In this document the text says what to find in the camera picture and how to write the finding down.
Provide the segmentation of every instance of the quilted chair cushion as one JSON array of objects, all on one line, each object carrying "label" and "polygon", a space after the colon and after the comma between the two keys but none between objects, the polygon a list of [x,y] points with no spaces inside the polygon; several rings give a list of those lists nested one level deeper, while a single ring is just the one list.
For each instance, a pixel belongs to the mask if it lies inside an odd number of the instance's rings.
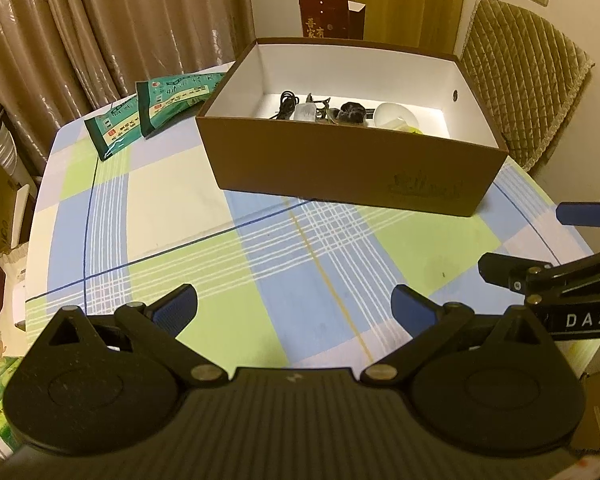
[{"label": "quilted chair cushion", "polygon": [[594,65],[546,19],[500,0],[477,2],[461,63],[525,171],[549,146]]}]

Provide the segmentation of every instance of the table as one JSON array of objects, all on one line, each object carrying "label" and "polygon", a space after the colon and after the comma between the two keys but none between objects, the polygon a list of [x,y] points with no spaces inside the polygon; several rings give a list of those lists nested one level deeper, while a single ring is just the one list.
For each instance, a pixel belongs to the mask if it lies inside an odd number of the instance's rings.
[{"label": "table", "polygon": [[[101,162],[80,119],[58,131],[36,205],[27,339],[65,304],[111,313],[191,283],[198,314],[178,339],[230,373],[346,366],[358,375],[410,339],[391,315],[397,283],[499,314],[522,297],[482,281],[483,253],[553,264],[590,254],[554,211],[510,158],[477,213],[456,218],[223,191],[192,116]],[[598,345],[562,348],[581,373]]]}]

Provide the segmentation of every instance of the white bowl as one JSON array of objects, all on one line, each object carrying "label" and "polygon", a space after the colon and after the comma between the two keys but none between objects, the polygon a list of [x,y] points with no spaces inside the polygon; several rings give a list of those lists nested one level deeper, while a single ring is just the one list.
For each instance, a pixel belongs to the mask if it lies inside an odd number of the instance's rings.
[{"label": "white bowl", "polygon": [[16,143],[7,127],[3,124],[0,129],[0,165],[4,168],[4,171],[13,175],[17,163],[18,152],[16,150]]},{"label": "white bowl", "polygon": [[397,103],[380,103],[374,112],[374,126],[382,128],[394,119],[400,118],[412,128],[420,129],[416,116],[406,107]]}]

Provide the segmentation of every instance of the green square pattern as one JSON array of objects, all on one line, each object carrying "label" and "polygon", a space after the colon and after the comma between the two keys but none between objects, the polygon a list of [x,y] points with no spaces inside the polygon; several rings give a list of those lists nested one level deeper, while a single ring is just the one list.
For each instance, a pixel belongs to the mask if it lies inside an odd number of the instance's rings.
[{"label": "green square pattern", "polygon": [[127,174],[130,169],[129,156],[130,150],[125,149],[111,155],[104,162],[98,163],[98,169],[96,170],[95,185],[108,182],[112,178]]},{"label": "green square pattern", "polygon": [[129,276],[133,299],[147,304],[193,285],[198,313],[177,339],[230,375],[237,366],[289,366],[236,231],[132,264]]},{"label": "green square pattern", "polygon": [[78,140],[72,147],[71,158],[66,168],[60,200],[77,195],[91,187],[93,170],[98,161],[98,153],[91,137]]},{"label": "green square pattern", "polygon": [[29,345],[33,344],[49,322],[49,316],[46,314],[46,303],[46,296],[26,302],[25,326],[27,327],[27,343]]},{"label": "green square pattern", "polygon": [[389,222],[371,216],[368,208],[359,211],[407,284],[424,296],[500,246],[498,237],[478,215],[458,218],[413,212]]}]

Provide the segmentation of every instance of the plastic bag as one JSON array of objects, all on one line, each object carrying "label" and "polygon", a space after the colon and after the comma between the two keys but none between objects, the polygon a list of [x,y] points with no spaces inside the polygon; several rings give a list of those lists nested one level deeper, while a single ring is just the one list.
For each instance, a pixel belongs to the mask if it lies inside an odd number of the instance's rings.
[{"label": "plastic bag", "polygon": [[224,72],[157,77],[136,83],[140,130],[149,137],[181,111],[206,101]]},{"label": "plastic bag", "polygon": [[133,96],[108,112],[85,120],[84,124],[100,160],[107,160],[141,137],[138,98]]}]

